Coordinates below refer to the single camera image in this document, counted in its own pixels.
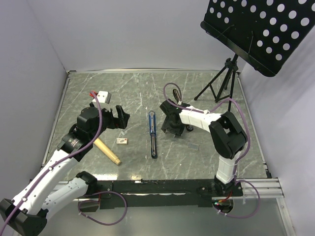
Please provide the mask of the black stapler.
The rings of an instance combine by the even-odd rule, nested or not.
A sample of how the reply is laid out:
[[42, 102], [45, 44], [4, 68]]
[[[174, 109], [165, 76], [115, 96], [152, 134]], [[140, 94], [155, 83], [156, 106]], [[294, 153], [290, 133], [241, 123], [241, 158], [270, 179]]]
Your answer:
[[[175, 98], [177, 104], [181, 105], [182, 104], [182, 99], [181, 99], [181, 96], [179, 94], [179, 91], [177, 89], [173, 89], [172, 90], [172, 94], [173, 94], [173, 97]], [[188, 132], [192, 132], [193, 131], [193, 126], [186, 124], [185, 127], [186, 127], [186, 130]]]

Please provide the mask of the blue stapler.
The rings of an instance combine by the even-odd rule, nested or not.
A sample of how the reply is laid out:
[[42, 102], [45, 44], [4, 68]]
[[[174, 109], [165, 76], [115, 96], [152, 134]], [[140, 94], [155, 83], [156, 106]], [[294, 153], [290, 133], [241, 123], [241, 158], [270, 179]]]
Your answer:
[[156, 142], [156, 114], [154, 111], [149, 111], [149, 132], [151, 139], [151, 157], [157, 159], [157, 142]]

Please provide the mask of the small staple box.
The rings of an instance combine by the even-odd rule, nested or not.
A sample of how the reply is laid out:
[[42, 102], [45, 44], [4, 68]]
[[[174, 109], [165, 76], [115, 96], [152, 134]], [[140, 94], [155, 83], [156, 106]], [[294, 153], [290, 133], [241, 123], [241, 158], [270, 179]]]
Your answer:
[[118, 144], [118, 145], [127, 145], [128, 144], [128, 139], [127, 138], [117, 138], [116, 139], [116, 144]]

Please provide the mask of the grey staple strip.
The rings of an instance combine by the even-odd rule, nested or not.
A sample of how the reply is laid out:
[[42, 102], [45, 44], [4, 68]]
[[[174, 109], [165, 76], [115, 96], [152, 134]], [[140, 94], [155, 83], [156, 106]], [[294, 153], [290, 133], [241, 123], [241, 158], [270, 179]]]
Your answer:
[[188, 143], [188, 148], [193, 149], [193, 150], [198, 150], [199, 149], [199, 145]]

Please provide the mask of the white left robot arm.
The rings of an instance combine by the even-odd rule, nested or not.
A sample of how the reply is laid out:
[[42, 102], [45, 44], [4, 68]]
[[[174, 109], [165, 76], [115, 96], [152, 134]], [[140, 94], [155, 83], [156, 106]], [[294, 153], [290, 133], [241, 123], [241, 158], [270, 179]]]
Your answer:
[[111, 109], [94, 105], [84, 108], [53, 156], [38, 175], [12, 200], [3, 199], [0, 214], [7, 225], [22, 236], [37, 236], [48, 220], [72, 200], [97, 192], [97, 178], [86, 171], [76, 175], [66, 186], [53, 191], [62, 177], [92, 149], [93, 142], [107, 128], [125, 129], [130, 115], [117, 105], [118, 116]]

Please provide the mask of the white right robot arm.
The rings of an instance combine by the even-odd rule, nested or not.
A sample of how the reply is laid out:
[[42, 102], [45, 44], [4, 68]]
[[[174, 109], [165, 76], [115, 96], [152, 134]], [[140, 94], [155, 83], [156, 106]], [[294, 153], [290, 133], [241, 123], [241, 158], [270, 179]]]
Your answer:
[[215, 175], [215, 190], [225, 196], [232, 190], [241, 151], [249, 143], [249, 136], [235, 115], [227, 111], [223, 114], [197, 109], [189, 104], [179, 107], [171, 100], [165, 100], [160, 109], [166, 115], [161, 130], [175, 136], [181, 136], [187, 126], [202, 129], [210, 133], [216, 152], [219, 154], [219, 166]]

